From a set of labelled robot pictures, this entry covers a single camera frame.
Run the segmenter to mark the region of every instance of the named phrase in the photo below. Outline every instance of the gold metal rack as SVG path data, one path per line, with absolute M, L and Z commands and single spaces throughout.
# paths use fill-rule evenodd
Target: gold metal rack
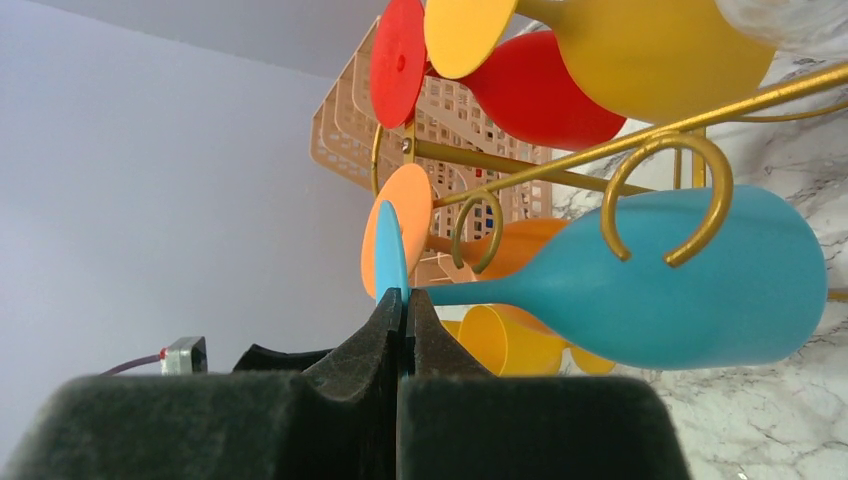
M 707 169 L 709 168 L 713 179 L 712 200 L 707 215 L 695 232 L 681 245 L 667 252 L 665 255 L 665 262 L 674 268 L 691 260 L 710 243 L 721 229 L 733 199 L 733 172 L 730 163 L 718 145 L 706 138 L 706 128 L 726 122 L 781 122 L 832 113 L 848 107 L 848 102 L 812 112 L 792 115 L 749 116 L 753 112 L 819 93 L 846 83 L 848 83 L 848 63 L 842 63 L 817 73 L 801 76 L 789 82 L 762 89 L 749 98 L 700 115 L 666 125 L 645 128 L 630 135 L 610 140 L 595 147 L 572 153 L 538 166 L 495 155 L 471 152 L 460 148 L 418 140 L 415 138 L 414 129 L 406 129 L 403 138 L 404 162 L 412 162 L 415 157 L 425 157 L 511 174 L 478 188 L 439 198 L 433 202 L 434 208 L 465 202 L 457 222 L 464 221 L 471 205 L 477 202 L 485 200 L 492 205 L 495 213 L 492 240 L 486 255 L 477 265 L 472 267 L 475 273 L 480 273 L 488 266 L 497 252 L 503 234 L 504 219 L 500 209 L 495 207 L 498 202 L 494 198 L 493 193 L 532 180 L 544 180 L 604 192 L 601 206 L 601 232 L 610 250 L 621 261 L 626 262 L 630 258 L 630 251 L 619 237 L 615 223 L 615 207 L 618 198 L 621 195 L 635 195 L 650 191 L 650 189 L 627 185 L 625 183 L 627 178 L 645 159 L 662 150 L 673 148 L 675 149 L 674 187 L 680 188 L 681 152 L 682 149 L 691 150 L 693 152 L 692 185 L 695 188 L 705 187 L 707 185 Z M 378 128 L 371 150 L 371 186 L 375 196 L 379 192 L 376 162 L 379 158 L 382 138 L 381 130 L 381 128 Z M 585 165 L 630 149 L 635 149 L 635 151 L 619 166 L 610 180 L 568 171 L 570 168 Z M 453 260 L 456 266 L 460 268 L 464 264 L 459 255 L 460 236 L 458 230 L 455 230 L 451 237 L 453 241 Z M 846 300 L 848 299 L 848 295 L 841 291 L 831 291 L 829 298 Z

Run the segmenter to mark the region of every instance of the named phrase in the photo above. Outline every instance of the ceiling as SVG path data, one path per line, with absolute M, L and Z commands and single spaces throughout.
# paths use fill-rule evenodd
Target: ceiling
M 30 0 L 196 47 L 339 75 L 387 0 Z M 529 20 L 516 16 L 505 38 Z

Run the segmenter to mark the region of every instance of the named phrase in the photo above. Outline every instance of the gray wall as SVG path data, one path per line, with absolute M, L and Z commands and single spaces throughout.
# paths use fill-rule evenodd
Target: gray wall
M 0 2 L 0 461 L 60 384 L 179 336 L 224 371 L 361 325 L 370 193 L 308 156 L 330 83 Z

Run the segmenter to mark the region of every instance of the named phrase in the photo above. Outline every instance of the clear glass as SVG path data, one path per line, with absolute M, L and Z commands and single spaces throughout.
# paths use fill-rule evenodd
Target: clear glass
M 715 0 L 740 32 L 779 50 L 848 59 L 848 0 Z

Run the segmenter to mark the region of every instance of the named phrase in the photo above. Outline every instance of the white marble surface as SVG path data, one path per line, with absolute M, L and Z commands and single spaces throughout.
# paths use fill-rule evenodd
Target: white marble surface
M 766 83 L 825 65 L 778 56 Z M 848 87 L 767 113 L 812 110 L 846 98 Z M 623 133 L 644 126 L 631 121 Z M 708 135 L 728 155 L 737 183 L 777 192 L 803 213 L 828 258 L 831 285 L 847 286 L 848 113 L 782 124 L 731 123 L 711 127 Z M 577 171 L 608 178 L 622 159 Z M 671 166 L 671 152 L 661 153 L 639 167 L 630 183 L 670 188 Z M 575 218 L 598 207 L 600 198 L 557 187 L 556 214 Z M 443 318 L 462 318 L 461 307 L 440 310 Z M 580 374 L 566 357 L 562 373 Z M 619 366 L 614 373 L 643 378 L 663 398 L 697 480 L 848 479 L 848 305 L 830 304 L 810 342 L 777 364 L 682 372 Z

